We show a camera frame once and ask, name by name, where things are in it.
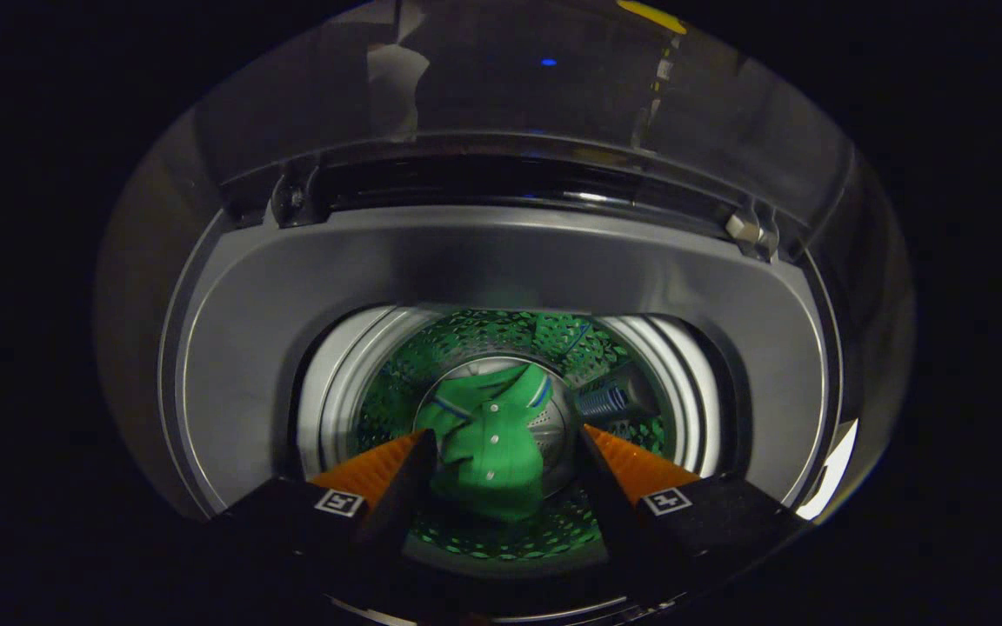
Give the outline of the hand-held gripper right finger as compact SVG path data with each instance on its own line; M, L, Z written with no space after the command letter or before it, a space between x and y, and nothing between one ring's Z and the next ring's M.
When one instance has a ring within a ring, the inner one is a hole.
M633 602L712 593L811 530L735 473L703 478L592 425L578 460L613 582Z

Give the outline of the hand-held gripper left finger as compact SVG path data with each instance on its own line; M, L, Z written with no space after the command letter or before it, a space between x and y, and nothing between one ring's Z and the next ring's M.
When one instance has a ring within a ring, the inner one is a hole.
M387 595L438 444L418 430L309 480L275 476L213 516L211 537L338 601Z

